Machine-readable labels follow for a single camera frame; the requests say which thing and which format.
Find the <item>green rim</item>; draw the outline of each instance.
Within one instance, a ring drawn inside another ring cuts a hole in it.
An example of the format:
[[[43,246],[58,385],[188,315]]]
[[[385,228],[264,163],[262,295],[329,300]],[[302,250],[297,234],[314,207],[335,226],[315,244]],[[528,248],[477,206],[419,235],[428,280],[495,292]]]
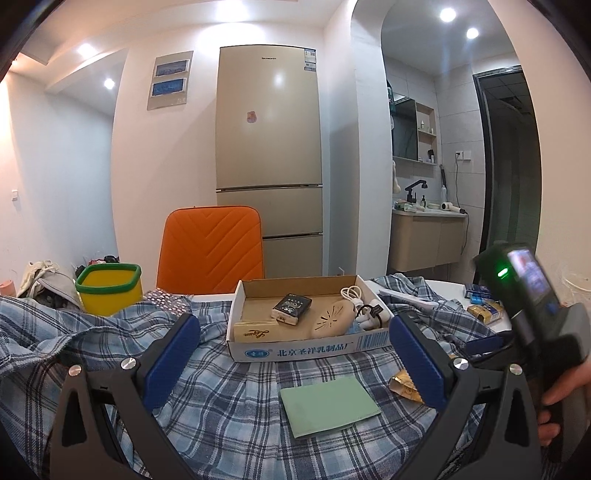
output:
[[[112,285],[110,287],[90,287],[83,285],[86,277],[97,270],[133,270],[134,276],[123,285]],[[88,265],[76,280],[76,290],[80,293],[90,293],[93,295],[110,295],[112,293],[125,293],[137,285],[142,269],[139,265],[133,263],[100,263]]]

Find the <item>finger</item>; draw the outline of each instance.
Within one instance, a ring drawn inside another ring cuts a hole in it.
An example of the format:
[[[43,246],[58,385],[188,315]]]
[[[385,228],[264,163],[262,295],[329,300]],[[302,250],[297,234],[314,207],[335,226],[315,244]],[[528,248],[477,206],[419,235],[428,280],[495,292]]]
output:
[[[547,423],[538,427],[538,438],[540,443],[550,442],[560,433],[560,425]]]
[[[591,382],[591,361],[588,359],[578,367],[571,368],[564,372],[560,378],[542,397],[544,405],[554,403],[568,397],[571,392]]]
[[[550,412],[548,410],[542,410],[538,415],[538,425],[548,423],[550,421]]]

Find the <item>camera screen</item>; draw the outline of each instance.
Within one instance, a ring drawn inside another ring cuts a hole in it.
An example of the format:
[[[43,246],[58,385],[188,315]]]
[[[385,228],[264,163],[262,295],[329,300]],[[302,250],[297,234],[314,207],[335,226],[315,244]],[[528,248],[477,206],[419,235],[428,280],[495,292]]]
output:
[[[550,284],[529,250],[513,250],[508,253],[508,257],[534,303],[537,303],[546,294],[550,293]]]

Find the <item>refrigerator drawer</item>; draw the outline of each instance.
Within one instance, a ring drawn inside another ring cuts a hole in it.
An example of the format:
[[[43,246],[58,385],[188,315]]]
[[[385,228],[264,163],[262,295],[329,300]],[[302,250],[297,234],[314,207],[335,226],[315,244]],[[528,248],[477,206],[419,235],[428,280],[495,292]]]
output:
[[[247,205],[261,216],[262,236],[322,231],[322,187],[220,192],[218,205]]]
[[[265,278],[321,277],[322,235],[263,240]]]

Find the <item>refrigerator door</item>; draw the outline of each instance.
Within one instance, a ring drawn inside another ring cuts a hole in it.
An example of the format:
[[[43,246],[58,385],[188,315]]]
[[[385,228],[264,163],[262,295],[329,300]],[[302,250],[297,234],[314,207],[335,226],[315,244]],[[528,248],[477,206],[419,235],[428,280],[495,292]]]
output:
[[[265,278],[322,276],[322,235],[270,238],[262,250]]]
[[[320,184],[316,72],[304,49],[220,49],[217,74],[217,188]]]
[[[261,216],[263,237],[322,231],[321,187],[220,192],[217,204],[253,207]]]

